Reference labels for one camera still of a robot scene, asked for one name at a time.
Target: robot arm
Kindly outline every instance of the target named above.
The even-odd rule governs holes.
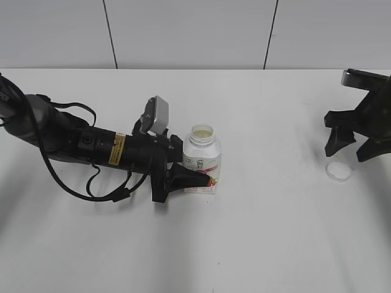
[[[327,113],[324,124],[331,128],[331,134],[325,147],[326,156],[356,142],[354,132],[368,137],[357,151],[360,162],[391,153],[391,78],[348,69],[343,72],[342,85],[368,93],[354,110]]]
[[[167,137],[168,104],[156,96],[149,99],[144,114],[134,125],[131,136],[89,126],[83,119],[57,108],[82,107],[80,103],[53,103],[45,95],[25,95],[15,84],[0,75],[0,118],[5,130],[25,142],[39,147],[43,160],[56,182],[68,193],[89,201],[119,201],[128,198],[148,175],[151,178],[152,200],[165,202],[169,192],[185,187],[207,186],[210,177],[182,167],[183,141]],[[104,197],[82,195],[67,187],[57,176],[50,160],[102,165],[128,172],[126,181]],[[142,173],[131,189],[126,183],[132,172]]]

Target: black cable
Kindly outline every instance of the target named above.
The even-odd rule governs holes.
[[[94,197],[94,196],[92,195],[90,186],[91,186],[92,180],[93,180],[96,176],[99,175],[99,173],[100,173],[100,168],[99,168],[97,165],[95,165],[95,164],[91,164],[91,166],[92,166],[93,168],[97,169],[98,171],[96,172],[96,174],[92,175],[91,178],[88,180],[87,185],[86,185],[86,191],[87,191],[87,193],[90,195],[90,197]]]

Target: white lid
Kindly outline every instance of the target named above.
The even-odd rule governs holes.
[[[349,179],[352,170],[341,162],[331,162],[326,165],[326,174],[336,182],[345,182]]]

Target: white bottle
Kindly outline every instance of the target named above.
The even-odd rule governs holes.
[[[185,192],[215,194],[220,175],[220,140],[208,125],[193,126],[183,143],[183,166],[211,176],[209,187],[185,188]]]

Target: bottle label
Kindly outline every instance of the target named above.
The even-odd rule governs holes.
[[[189,157],[183,155],[183,166],[211,177],[210,186],[208,187],[190,187],[185,188],[185,192],[196,192],[201,194],[215,194],[220,175],[221,156],[204,158]]]

